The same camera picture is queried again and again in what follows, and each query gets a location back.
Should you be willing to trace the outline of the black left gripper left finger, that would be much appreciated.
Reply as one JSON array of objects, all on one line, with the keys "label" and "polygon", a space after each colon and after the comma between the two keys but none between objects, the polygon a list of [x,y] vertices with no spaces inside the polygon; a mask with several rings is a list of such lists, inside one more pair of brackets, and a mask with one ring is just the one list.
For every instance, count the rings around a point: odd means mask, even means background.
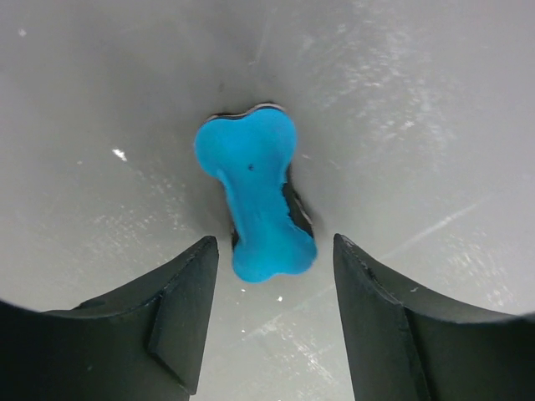
[{"label": "black left gripper left finger", "polygon": [[187,400],[196,394],[217,278],[204,236],[71,310],[1,305],[4,400]]}]

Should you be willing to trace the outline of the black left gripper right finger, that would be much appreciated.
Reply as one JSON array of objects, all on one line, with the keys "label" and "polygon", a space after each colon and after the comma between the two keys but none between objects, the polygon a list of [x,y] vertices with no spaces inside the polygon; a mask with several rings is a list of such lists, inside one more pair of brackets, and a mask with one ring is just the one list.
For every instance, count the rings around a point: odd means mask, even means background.
[{"label": "black left gripper right finger", "polygon": [[534,316],[442,295],[335,235],[334,280],[358,400],[531,400]]}]

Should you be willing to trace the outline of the blue bone-shaped eraser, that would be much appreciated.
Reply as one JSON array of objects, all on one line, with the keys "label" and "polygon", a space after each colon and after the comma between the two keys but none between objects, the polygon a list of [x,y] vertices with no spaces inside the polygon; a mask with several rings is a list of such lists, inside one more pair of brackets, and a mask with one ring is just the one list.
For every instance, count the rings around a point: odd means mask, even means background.
[{"label": "blue bone-shaped eraser", "polygon": [[232,218],[232,268],[245,282],[299,275],[318,249],[311,220],[291,182],[294,122],[273,103],[218,114],[196,133],[201,168],[219,180]]}]

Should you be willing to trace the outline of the whiteboard with orange frame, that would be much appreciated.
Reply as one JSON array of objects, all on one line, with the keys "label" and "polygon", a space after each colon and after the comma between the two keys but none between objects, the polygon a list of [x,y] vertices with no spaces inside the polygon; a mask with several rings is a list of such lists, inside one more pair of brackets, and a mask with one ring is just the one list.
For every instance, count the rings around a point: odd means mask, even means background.
[{"label": "whiteboard with orange frame", "polygon": [[[193,140],[264,102],[298,127],[318,259],[253,285]],[[337,233],[420,286],[533,311],[533,2],[2,2],[3,300],[70,309],[213,235],[196,398],[351,400]]]}]

